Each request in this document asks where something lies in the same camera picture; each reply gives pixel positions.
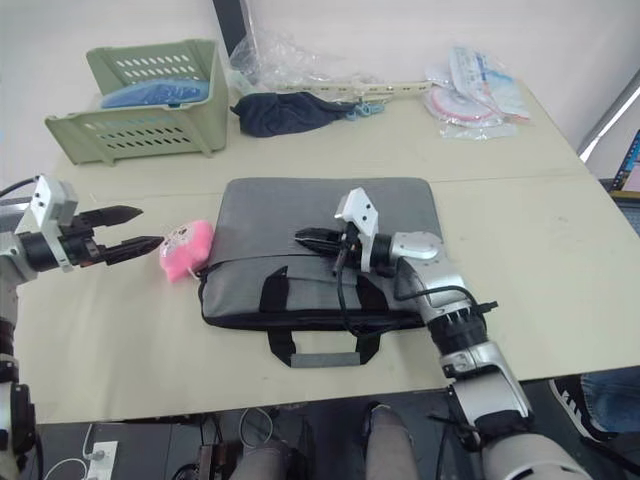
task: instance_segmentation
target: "black bag handle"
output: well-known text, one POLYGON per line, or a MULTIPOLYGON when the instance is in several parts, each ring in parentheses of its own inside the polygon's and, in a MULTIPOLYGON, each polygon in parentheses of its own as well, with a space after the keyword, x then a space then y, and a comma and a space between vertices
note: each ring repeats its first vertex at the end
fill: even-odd
POLYGON ((298 353, 291 330, 268 330, 271 353, 291 368, 354 367, 364 365, 378 353, 380 335, 358 338, 355 352, 298 353))
MULTIPOLYGON (((262 285, 260 311, 278 313, 287 310, 289 279, 286 266, 269 275, 262 285)), ((358 299, 363 310, 389 310, 384 293, 371 281, 358 276, 356 284, 358 299)), ((347 367, 366 364, 380 349, 380 335, 358 338, 354 352, 298 353, 293 341, 293 329, 267 330, 271 353, 292 368, 347 367)))

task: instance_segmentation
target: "person's leg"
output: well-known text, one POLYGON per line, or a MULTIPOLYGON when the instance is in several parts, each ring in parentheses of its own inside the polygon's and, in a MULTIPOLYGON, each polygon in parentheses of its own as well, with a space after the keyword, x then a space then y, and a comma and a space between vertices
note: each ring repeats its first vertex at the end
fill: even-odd
POLYGON ((607 432, 640 432, 640 367, 587 373, 581 384, 597 426, 607 432))
POLYGON ((419 480, 411 437, 400 417, 378 405, 368 422, 366 480, 419 480))
POLYGON ((640 367, 570 375, 549 384, 581 435, 603 442, 616 433, 640 431, 640 367))
POLYGON ((257 448, 245 449, 230 480, 285 480, 289 458, 285 443, 269 440, 257 448))

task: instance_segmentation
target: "green plastic basket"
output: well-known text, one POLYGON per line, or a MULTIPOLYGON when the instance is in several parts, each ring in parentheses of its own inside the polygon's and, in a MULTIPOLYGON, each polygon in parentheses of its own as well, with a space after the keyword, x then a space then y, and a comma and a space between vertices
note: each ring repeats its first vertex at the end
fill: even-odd
POLYGON ((75 164, 224 148, 229 110, 218 46, 211 40, 96 48, 87 61, 103 95, 157 78, 208 80, 209 96, 179 107, 110 108, 48 117, 45 124, 75 164))

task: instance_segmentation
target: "white table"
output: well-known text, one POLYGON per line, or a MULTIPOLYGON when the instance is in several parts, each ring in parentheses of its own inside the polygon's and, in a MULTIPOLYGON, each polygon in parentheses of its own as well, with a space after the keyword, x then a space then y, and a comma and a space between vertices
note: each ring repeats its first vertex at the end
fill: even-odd
MULTIPOLYGON (((517 137, 447 141, 419 101, 313 132, 254 139, 230 118, 226 150, 72 166, 81 209, 145 214, 99 231, 109 244, 215 221, 226 183, 248 176, 415 176, 432 186, 449 255, 521 380, 640 363, 640 240, 530 96, 517 137)), ((16 353, 40 422, 174 415, 439 388, 426 330, 384 335, 361 367, 297 370, 266 335, 206 325, 195 280, 170 285, 156 254, 113 267, 47 272, 20 289, 16 353)), ((345 333, 301 333, 301 350, 341 351, 345 333)))

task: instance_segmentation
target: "gray pants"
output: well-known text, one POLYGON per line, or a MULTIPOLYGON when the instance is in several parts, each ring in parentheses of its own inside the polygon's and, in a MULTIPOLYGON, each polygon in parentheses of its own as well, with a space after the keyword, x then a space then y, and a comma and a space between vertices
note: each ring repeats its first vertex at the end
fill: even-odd
MULTIPOLYGON (((270 440, 245 451, 231 480, 285 480, 289 457, 289 447, 270 440)), ((371 415, 366 480, 419 480, 409 432, 400 417, 384 405, 371 415)))

